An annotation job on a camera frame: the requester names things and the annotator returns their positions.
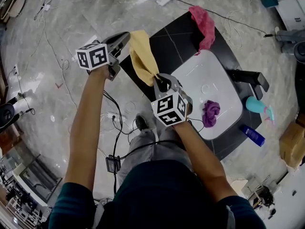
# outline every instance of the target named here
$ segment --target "purple cloth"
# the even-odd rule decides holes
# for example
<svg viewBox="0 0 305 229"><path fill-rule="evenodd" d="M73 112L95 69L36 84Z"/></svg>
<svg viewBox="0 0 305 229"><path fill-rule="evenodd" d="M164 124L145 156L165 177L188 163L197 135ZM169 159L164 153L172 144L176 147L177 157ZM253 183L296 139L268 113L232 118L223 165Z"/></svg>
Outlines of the purple cloth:
<svg viewBox="0 0 305 229"><path fill-rule="evenodd" d="M216 124L215 115L219 115L220 106L219 103L208 100L207 103L204 104L204 115L202 116L202 121L204 123L204 127L209 128Z"/></svg>

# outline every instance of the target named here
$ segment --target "shirt sleeve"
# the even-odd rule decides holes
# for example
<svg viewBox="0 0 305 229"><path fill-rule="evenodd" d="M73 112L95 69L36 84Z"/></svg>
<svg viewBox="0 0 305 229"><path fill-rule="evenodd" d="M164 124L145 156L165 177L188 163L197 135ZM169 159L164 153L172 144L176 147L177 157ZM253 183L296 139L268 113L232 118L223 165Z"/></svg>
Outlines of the shirt sleeve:
<svg viewBox="0 0 305 229"><path fill-rule="evenodd" d="M94 214L91 191L80 184L65 183L50 215L49 229L91 228Z"/></svg>
<svg viewBox="0 0 305 229"><path fill-rule="evenodd" d="M265 224L254 211L249 201L240 196L230 196L220 200L216 206L224 210L227 206L234 214L236 229L266 229Z"/></svg>

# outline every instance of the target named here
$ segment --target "dark teal t-shirt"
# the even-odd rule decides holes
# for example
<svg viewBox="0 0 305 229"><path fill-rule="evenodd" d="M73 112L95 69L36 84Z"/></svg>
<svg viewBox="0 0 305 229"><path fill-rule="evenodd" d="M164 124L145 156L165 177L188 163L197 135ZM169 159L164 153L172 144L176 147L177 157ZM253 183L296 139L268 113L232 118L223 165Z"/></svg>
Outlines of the dark teal t-shirt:
<svg viewBox="0 0 305 229"><path fill-rule="evenodd" d="M197 176L178 161L136 166L112 202L104 206L100 228L227 228L228 210L235 227L264 229L249 202L231 196L213 203ZM95 206L85 187L66 183L50 217L50 229L91 228Z"/></svg>

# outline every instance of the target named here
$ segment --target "black countertop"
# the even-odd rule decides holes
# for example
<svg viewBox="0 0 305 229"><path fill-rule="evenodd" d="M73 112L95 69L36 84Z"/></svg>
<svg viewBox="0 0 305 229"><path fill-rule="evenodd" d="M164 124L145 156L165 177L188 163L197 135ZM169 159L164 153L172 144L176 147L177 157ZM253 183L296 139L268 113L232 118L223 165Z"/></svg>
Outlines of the black countertop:
<svg viewBox="0 0 305 229"><path fill-rule="evenodd" d="M191 58L199 48L199 43L203 40L203 35L199 31L196 23L191 19L191 13L187 12L175 21L165 26L150 38L152 54L157 62L159 72L172 74L180 65ZM215 42L210 48L225 70L241 69L230 47L215 28ZM130 56L121 62L121 67L137 84L150 101L155 100L153 87L149 87L136 75ZM235 89L244 105L247 97L252 96L252 91L248 83L233 83ZM262 122L259 114L243 109L240 119L218 138L205 143L222 160L233 150L235 150L247 136L240 131L240 127L247 125L256 129Z"/></svg>

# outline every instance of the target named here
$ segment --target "black faucet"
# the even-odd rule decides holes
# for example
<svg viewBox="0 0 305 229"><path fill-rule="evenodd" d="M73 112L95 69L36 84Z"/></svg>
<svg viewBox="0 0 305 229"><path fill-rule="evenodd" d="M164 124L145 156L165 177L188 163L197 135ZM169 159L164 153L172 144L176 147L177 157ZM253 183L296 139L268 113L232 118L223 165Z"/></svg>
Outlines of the black faucet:
<svg viewBox="0 0 305 229"><path fill-rule="evenodd" d="M241 70L228 70L228 75L235 82L245 82L252 86L254 94L258 100L261 100L263 93L261 87L265 92L269 89L269 83L261 72L241 71Z"/></svg>

